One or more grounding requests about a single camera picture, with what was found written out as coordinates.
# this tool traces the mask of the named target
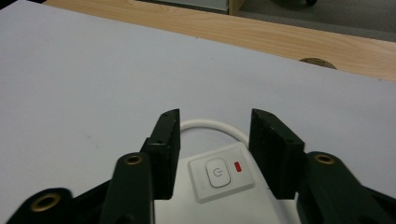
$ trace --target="white power strip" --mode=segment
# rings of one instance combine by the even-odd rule
[[[155,201],[156,223],[300,223],[295,202],[277,201],[242,143],[178,162],[174,196]]]

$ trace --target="power symbol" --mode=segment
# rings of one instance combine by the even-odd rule
[[[213,175],[220,177],[222,173],[222,170],[220,168],[216,168],[215,170],[213,170]]]

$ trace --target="white cable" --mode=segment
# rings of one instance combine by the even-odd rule
[[[181,132],[191,128],[207,128],[227,133],[236,140],[245,144],[245,146],[248,148],[248,136],[231,124],[214,119],[189,119],[180,124]]]

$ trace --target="white button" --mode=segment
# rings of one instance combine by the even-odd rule
[[[214,159],[213,161],[209,161],[206,164],[206,170],[210,185],[214,188],[221,188],[230,184],[231,178],[224,160]]]

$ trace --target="wooden table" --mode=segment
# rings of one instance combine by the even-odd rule
[[[135,0],[48,0],[44,4],[396,81],[396,43]]]

